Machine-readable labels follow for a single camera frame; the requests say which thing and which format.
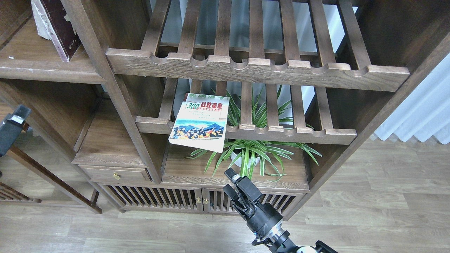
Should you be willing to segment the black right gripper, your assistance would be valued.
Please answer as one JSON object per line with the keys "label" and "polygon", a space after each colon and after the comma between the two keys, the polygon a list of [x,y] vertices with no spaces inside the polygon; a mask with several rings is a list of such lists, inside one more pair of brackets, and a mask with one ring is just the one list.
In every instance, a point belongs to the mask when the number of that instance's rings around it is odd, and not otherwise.
{"label": "black right gripper", "polygon": [[246,220],[246,225],[259,238],[265,240],[274,226],[283,220],[282,215],[269,203],[258,203],[262,192],[247,177],[241,177],[232,168],[224,174],[235,185],[235,190],[227,184],[223,187],[232,207]]}

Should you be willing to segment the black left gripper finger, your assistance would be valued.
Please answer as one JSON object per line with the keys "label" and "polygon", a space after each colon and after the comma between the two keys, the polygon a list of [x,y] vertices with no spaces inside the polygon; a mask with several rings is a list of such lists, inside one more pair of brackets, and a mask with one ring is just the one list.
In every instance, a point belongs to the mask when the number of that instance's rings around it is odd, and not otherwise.
{"label": "black left gripper finger", "polygon": [[25,120],[32,110],[24,105],[19,105],[12,114],[7,114],[0,127],[0,156],[4,156],[19,133],[23,130]]}

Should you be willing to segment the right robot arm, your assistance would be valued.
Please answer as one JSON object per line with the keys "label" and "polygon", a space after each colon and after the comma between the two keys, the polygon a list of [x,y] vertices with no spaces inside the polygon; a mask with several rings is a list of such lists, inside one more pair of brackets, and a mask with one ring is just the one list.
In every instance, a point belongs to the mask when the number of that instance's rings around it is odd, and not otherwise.
{"label": "right robot arm", "polygon": [[282,227],[283,216],[269,203],[260,203],[261,191],[247,177],[236,174],[232,168],[224,173],[235,185],[223,187],[233,208],[246,220],[246,225],[256,236],[253,246],[264,244],[272,253],[334,253],[335,250],[317,241],[315,247],[297,246],[290,233]]}

